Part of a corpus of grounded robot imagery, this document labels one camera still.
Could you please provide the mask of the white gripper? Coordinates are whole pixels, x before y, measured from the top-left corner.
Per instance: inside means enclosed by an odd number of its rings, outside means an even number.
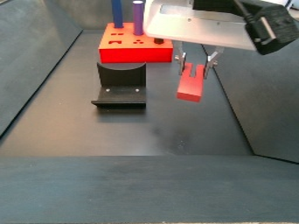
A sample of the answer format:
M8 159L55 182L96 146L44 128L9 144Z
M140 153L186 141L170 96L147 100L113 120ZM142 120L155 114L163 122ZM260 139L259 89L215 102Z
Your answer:
M192 0L146 0L144 33L174 42L174 58L183 74L186 52L183 42L216 46L207 56L203 78L218 65L224 47L255 50L242 17L223 12L195 10Z

